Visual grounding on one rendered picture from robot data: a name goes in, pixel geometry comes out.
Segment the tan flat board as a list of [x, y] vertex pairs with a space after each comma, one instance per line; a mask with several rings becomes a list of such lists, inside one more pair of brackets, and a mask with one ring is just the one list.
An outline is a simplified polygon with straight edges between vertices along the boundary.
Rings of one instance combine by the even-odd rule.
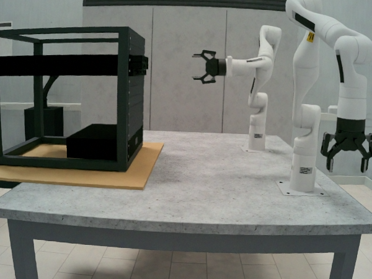
[[[126, 172], [119, 170], [73, 169], [0, 165], [0, 180], [36, 184], [143, 190], [164, 143], [143, 142]], [[66, 144], [42, 143], [17, 156], [67, 157]]]

